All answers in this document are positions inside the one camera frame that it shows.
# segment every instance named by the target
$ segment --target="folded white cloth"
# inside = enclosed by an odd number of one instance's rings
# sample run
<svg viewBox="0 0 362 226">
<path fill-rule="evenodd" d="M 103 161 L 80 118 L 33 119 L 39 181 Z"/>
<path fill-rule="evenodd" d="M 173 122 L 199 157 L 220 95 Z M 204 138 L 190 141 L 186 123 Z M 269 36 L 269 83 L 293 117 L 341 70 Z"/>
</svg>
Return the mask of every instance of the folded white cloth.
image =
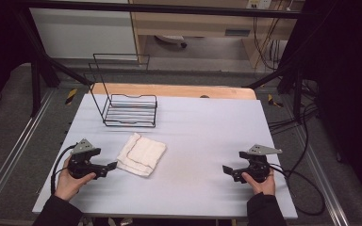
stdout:
<svg viewBox="0 0 362 226">
<path fill-rule="evenodd" d="M 166 151 L 164 143 L 135 133 L 128 139 L 117 156 L 117 168 L 147 177 L 155 169 L 164 151 Z"/>
</svg>

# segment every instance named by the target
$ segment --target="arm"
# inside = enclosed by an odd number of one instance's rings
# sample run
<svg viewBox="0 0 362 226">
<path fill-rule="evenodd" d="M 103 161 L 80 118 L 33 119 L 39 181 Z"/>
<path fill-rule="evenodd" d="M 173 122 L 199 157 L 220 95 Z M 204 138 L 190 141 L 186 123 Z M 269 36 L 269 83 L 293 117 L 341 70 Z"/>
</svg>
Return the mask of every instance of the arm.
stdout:
<svg viewBox="0 0 362 226">
<path fill-rule="evenodd" d="M 55 195 L 46 202 L 33 226 L 71 226 L 78 225 L 82 212 L 69 203 L 69 200 L 78 192 L 81 186 L 92 180 L 96 175 L 90 173 L 83 178 L 75 179 L 66 169 L 70 157 L 64 162 L 64 170 L 58 176 L 58 187 Z"/>
<path fill-rule="evenodd" d="M 287 225 L 277 199 L 275 199 L 274 172 L 271 170 L 266 181 L 258 183 L 248 173 L 242 173 L 243 179 L 251 185 L 255 195 L 247 203 L 249 226 Z"/>
</svg>

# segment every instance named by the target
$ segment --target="hand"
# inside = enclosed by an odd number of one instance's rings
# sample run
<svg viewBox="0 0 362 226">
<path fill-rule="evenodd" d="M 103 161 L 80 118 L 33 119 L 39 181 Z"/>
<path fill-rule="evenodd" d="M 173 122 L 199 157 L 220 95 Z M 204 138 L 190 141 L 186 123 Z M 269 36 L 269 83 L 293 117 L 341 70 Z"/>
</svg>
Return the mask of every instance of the hand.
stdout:
<svg viewBox="0 0 362 226">
<path fill-rule="evenodd" d="M 70 156 L 64 161 L 63 168 L 58 176 L 58 187 L 55 192 L 55 195 L 64 201 L 69 201 L 81 188 L 81 186 L 85 185 L 87 182 L 92 180 L 96 174 L 94 172 L 84 176 L 80 179 L 75 179 L 70 175 L 70 172 L 65 169 L 69 165 Z"/>
<path fill-rule="evenodd" d="M 270 169 L 269 176 L 262 183 L 255 181 L 247 172 L 243 172 L 242 177 L 251 185 L 255 194 L 263 192 L 265 195 L 275 195 L 274 169 Z"/>
</svg>

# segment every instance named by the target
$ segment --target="white tabletop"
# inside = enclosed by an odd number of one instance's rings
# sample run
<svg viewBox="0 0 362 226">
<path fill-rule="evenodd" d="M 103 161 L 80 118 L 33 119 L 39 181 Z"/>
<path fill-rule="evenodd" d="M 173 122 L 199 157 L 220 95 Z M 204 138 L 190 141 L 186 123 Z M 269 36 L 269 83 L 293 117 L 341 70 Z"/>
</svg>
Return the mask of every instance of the white tabletop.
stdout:
<svg viewBox="0 0 362 226">
<path fill-rule="evenodd" d="M 99 102 L 106 95 L 95 95 Z M 143 178 L 115 169 L 106 178 L 83 186 L 71 203 L 93 216 L 145 218 L 246 218 L 253 196 L 247 184 L 235 183 L 222 165 L 240 169 L 239 158 L 254 144 L 273 147 L 259 101 L 157 97 L 156 128 L 105 126 L 91 95 L 86 94 L 59 153 L 86 138 L 101 148 L 91 159 L 106 165 L 116 160 L 134 133 L 163 142 L 167 150 L 154 172 Z M 279 164 L 275 154 L 269 163 Z M 40 213 L 50 196 L 50 175 L 33 208 Z M 276 198 L 285 218 L 297 218 L 286 182 L 275 173 Z"/>
</svg>

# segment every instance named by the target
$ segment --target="floor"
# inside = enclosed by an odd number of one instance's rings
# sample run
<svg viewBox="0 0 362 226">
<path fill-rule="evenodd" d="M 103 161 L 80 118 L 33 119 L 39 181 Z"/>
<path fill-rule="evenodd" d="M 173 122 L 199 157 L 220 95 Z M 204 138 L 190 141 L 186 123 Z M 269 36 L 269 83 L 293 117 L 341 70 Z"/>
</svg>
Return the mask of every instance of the floor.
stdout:
<svg viewBox="0 0 362 226">
<path fill-rule="evenodd" d="M 188 47 L 183 49 L 150 37 L 146 47 L 146 52 L 151 55 L 150 72 L 144 76 L 116 76 L 114 82 L 241 87 L 272 72 L 264 66 L 252 69 L 249 58 L 241 51 L 241 41 L 238 39 L 191 37 L 186 38 L 186 42 Z M 284 45 L 280 44 L 280 56 Z M 268 53 L 266 58 L 269 65 L 276 66 Z M 82 68 L 73 66 L 75 71 L 83 72 Z M 8 166 L 9 169 L 6 176 L 0 178 L 5 181 L 0 187 L 0 225 L 30 225 L 35 218 L 31 209 L 38 197 L 36 192 L 53 165 L 60 142 L 66 137 L 82 94 L 87 91 L 68 76 L 59 76 L 62 83 L 58 89 L 48 89 L 41 83 L 45 97 L 51 95 L 51 101 L 37 126 L 30 129 L 30 137 L 23 145 L 16 142 L 24 135 L 22 132 L 27 124 L 33 122 L 29 118 L 32 99 L 30 70 L 27 66 L 13 72 L 0 96 L 0 170 L 3 166 Z M 292 96 L 277 93 L 278 81 L 274 79 L 255 91 L 268 122 L 291 118 L 289 107 Z M 316 87 L 311 83 L 306 85 L 313 89 Z M 65 105 L 68 93 L 74 88 L 78 89 L 77 94 L 70 105 Z M 270 104 L 269 94 L 273 98 Z M 304 105 L 309 105 L 310 102 L 311 97 L 304 97 Z M 341 212 L 336 213 L 332 208 L 335 203 L 328 203 L 322 214 L 309 216 L 298 212 L 298 219 L 288 220 L 288 224 L 362 225 L 362 187 L 354 172 L 348 165 L 337 162 L 337 153 L 321 124 L 321 118 L 313 115 L 307 122 L 307 127 L 310 152 L 297 170 L 318 185 L 321 185 L 319 178 L 325 177 Z M 302 126 L 283 131 L 286 128 L 273 127 L 271 133 L 275 147 L 284 150 L 279 155 L 281 164 L 285 169 L 290 169 L 302 153 L 305 132 Z M 14 155 L 16 150 L 20 150 L 21 154 Z M 13 166 L 6 165 L 6 160 L 11 155 L 17 159 Z M 318 169 L 316 166 L 320 166 L 324 175 L 319 176 L 314 171 Z M 307 212 L 317 212 L 320 209 L 321 199 L 306 181 L 299 177 L 291 178 L 291 190 L 293 200 L 299 208 Z M 341 218 L 346 221 L 337 222 L 337 214 L 342 214 Z M 245 224 L 245 220 L 238 221 L 238 225 Z"/>
</svg>

